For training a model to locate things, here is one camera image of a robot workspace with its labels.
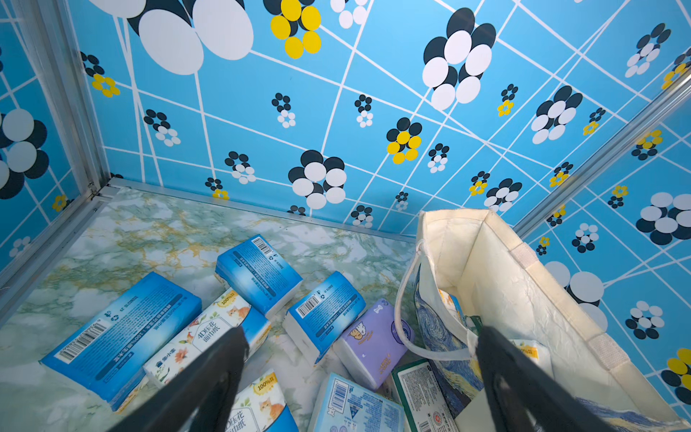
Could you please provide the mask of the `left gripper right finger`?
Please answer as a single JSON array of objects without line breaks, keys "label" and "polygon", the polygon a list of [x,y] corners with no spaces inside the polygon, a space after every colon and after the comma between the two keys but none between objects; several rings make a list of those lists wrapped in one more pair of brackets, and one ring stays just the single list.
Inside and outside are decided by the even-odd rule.
[{"label": "left gripper right finger", "polygon": [[495,430],[612,429],[493,327],[480,332],[476,354]]}]

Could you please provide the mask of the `cream canvas tote bag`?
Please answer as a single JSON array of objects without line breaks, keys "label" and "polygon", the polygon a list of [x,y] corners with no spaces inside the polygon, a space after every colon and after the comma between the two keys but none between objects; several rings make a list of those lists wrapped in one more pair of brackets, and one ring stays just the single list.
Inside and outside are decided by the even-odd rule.
[{"label": "cream canvas tote bag", "polygon": [[658,395],[624,350],[567,293],[527,243],[488,210],[426,212],[407,277],[416,281],[422,346],[451,387],[469,398],[455,423],[462,431],[491,431],[489,393],[475,355],[478,335],[464,324],[476,317],[511,345],[533,342],[533,365],[568,394],[568,418],[592,414],[617,431],[677,431],[688,423]]}]

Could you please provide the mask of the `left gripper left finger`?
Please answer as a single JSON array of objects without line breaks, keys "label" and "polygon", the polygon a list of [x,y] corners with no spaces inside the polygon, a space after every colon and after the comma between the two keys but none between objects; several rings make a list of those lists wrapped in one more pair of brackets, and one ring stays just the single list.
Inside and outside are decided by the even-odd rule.
[{"label": "left gripper left finger", "polygon": [[224,431],[249,346],[230,329],[113,431]]}]

